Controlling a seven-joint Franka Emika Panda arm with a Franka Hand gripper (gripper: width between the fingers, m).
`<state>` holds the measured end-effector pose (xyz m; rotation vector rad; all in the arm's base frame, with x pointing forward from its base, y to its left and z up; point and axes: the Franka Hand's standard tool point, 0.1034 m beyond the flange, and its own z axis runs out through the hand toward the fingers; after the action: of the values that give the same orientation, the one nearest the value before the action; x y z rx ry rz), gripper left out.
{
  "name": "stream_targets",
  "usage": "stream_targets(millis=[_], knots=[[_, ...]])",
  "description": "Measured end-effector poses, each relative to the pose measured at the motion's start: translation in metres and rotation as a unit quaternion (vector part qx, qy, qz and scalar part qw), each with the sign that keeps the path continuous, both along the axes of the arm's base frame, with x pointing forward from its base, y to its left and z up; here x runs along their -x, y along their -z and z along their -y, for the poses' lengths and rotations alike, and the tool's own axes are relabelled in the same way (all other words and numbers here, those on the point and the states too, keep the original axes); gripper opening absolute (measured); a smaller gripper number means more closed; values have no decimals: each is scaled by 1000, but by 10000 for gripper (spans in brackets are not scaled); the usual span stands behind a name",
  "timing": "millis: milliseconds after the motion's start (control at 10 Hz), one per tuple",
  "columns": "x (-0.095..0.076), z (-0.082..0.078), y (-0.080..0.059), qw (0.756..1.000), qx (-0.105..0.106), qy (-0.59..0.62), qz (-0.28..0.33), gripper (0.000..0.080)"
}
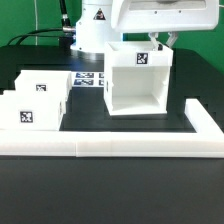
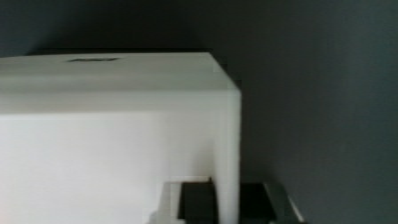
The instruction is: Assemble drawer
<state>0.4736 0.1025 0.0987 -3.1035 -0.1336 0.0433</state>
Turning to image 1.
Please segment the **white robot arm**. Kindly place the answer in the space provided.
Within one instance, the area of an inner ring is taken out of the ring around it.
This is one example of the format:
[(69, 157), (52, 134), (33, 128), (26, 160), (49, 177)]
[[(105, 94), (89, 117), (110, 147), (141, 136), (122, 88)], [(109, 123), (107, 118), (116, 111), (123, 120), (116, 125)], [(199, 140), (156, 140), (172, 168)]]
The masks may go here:
[(219, 0), (82, 0), (75, 24), (76, 55), (102, 60), (104, 43), (124, 33), (168, 32), (173, 45), (181, 31), (212, 30), (219, 20)]

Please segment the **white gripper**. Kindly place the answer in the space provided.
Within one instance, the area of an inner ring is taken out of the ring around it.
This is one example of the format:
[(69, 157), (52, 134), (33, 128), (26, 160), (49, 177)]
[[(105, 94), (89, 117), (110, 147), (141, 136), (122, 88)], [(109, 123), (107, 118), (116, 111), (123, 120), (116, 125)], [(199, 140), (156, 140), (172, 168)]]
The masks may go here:
[(122, 33), (147, 33), (155, 51), (163, 46), (157, 32), (169, 32), (166, 45), (178, 39), (175, 31), (211, 30), (219, 20), (219, 0), (113, 0), (111, 26)]

